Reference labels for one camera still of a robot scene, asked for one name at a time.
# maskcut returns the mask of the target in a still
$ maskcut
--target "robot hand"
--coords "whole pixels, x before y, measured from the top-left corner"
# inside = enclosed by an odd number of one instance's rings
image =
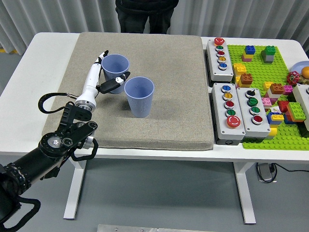
[[[126,72],[120,77],[109,80],[99,86],[98,81],[102,70],[101,61],[107,56],[107,54],[108,51],[103,52],[91,66],[83,88],[83,93],[76,99],[75,102],[78,107],[86,109],[90,112],[93,112],[96,109],[97,104],[95,98],[99,92],[104,94],[113,91],[114,89],[120,87],[130,75],[130,72]]]

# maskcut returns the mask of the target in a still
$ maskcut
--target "person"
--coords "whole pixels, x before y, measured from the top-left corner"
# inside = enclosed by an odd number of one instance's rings
[[[123,33],[144,33],[149,17],[151,34],[166,34],[179,0],[116,0],[116,12]]]

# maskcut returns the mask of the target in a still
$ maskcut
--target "green lego baseplate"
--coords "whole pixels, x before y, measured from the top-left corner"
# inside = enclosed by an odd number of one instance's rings
[[[266,93],[263,89],[265,81],[280,83],[286,85],[286,76],[289,71],[283,61],[283,58],[276,48],[274,61],[272,64],[264,64],[261,59],[261,51],[266,46],[254,46],[255,54],[251,62],[243,62],[241,56],[246,45],[228,45],[228,51],[232,64],[242,63],[246,66],[247,73],[251,73],[253,77],[252,88],[258,88],[263,97]],[[281,95],[278,100],[287,101],[287,96]],[[296,124],[286,125],[284,122],[278,127],[277,135],[271,140],[264,140],[261,143],[243,142],[245,149],[263,149],[263,150],[309,150],[309,138],[302,138],[299,134]]]

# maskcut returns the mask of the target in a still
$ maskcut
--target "black robot arm segment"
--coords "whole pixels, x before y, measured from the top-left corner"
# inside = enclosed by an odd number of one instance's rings
[[[0,165],[0,232],[19,230],[38,212],[41,205],[38,200],[19,196],[33,183],[40,179],[57,177],[60,167],[69,157],[75,161],[94,158],[98,144],[94,138],[89,138],[98,125],[89,121],[91,116],[89,111],[67,103],[60,125],[55,132],[44,135],[38,147],[20,159],[4,167]],[[75,118],[89,122],[73,123]],[[94,144],[92,154],[75,157],[74,151],[83,148],[88,140]],[[5,228],[4,223],[20,209],[20,203],[30,203],[34,207],[17,225],[9,229]]]

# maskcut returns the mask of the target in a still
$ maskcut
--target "blue plastic cup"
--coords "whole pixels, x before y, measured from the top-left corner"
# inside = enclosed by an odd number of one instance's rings
[[[127,72],[130,67],[130,62],[123,55],[111,54],[103,58],[101,65],[104,70],[105,80],[109,81]],[[111,93],[122,93],[124,88],[125,85],[121,85],[117,89],[111,91]]]
[[[125,93],[135,117],[146,117],[150,114],[154,88],[154,83],[147,77],[137,76],[126,81]]]

